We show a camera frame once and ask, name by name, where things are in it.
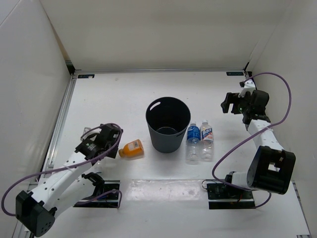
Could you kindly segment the orange juice bottle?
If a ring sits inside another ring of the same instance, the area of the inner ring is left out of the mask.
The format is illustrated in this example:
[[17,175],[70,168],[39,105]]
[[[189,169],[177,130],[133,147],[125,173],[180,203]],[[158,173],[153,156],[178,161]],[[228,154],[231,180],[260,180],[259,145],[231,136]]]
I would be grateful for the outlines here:
[[140,139],[127,143],[123,148],[118,150],[121,158],[134,158],[144,154],[143,144]]

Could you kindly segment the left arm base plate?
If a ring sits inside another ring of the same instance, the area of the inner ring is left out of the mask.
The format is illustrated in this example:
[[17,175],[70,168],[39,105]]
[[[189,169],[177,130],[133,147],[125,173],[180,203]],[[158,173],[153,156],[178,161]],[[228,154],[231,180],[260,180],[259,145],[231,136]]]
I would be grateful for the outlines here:
[[101,191],[77,202],[75,208],[118,208],[120,195],[115,190],[120,189],[120,180],[106,180]]

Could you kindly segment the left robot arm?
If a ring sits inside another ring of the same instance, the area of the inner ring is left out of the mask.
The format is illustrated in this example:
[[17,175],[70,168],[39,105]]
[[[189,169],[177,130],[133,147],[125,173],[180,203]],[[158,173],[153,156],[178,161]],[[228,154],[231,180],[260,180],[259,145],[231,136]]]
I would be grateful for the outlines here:
[[99,131],[88,130],[61,168],[30,192],[16,197],[15,216],[35,237],[43,236],[56,218],[78,203],[85,206],[114,193],[105,190],[105,181],[92,167],[105,157],[115,158],[123,130],[114,123],[101,124]]

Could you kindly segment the white red label water bottle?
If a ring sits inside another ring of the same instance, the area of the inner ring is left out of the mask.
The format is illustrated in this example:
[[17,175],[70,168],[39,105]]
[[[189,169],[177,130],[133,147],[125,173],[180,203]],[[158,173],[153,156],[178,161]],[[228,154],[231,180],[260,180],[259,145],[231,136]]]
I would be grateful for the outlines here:
[[201,158],[205,162],[211,162],[213,157],[213,129],[207,120],[203,120],[200,126]]

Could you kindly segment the clear unlabelled plastic bottle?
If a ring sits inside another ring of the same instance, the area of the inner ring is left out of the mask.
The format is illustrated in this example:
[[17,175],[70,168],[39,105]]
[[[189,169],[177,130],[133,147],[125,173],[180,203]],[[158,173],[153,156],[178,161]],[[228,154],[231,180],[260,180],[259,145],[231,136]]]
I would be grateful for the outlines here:
[[103,165],[101,162],[97,162],[94,164],[93,166],[93,172],[97,173],[97,174],[102,174],[103,173]]

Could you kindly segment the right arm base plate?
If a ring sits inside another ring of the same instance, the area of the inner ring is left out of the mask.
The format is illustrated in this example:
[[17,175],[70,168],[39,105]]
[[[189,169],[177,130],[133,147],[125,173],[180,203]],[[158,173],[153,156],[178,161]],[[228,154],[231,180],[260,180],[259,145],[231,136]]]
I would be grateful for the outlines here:
[[210,210],[253,209],[255,207],[251,191],[236,189],[213,179],[203,180],[202,189],[207,192]]

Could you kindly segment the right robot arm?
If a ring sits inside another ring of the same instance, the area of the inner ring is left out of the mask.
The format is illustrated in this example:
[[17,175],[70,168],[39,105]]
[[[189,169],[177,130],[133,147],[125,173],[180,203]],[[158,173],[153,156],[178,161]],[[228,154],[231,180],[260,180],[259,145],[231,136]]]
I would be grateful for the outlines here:
[[242,122],[257,148],[247,172],[230,172],[226,175],[222,192],[228,198],[236,197],[241,189],[264,190],[281,195],[288,190],[296,157],[294,153],[284,150],[270,130],[270,119],[265,114],[268,101],[268,93],[254,90],[252,93],[246,92],[244,96],[229,92],[220,104],[224,113],[232,104],[231,112],[243,115]]

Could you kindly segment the blue label water bottle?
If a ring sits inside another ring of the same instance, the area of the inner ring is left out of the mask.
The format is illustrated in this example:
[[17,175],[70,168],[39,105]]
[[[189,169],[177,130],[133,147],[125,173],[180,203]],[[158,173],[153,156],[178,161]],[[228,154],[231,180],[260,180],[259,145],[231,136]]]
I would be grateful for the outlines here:
[[187,129],[186,142],[186,163],[196,165],[199,160],[199,142],[200,129],[197,127],[195,121],[192,121]]

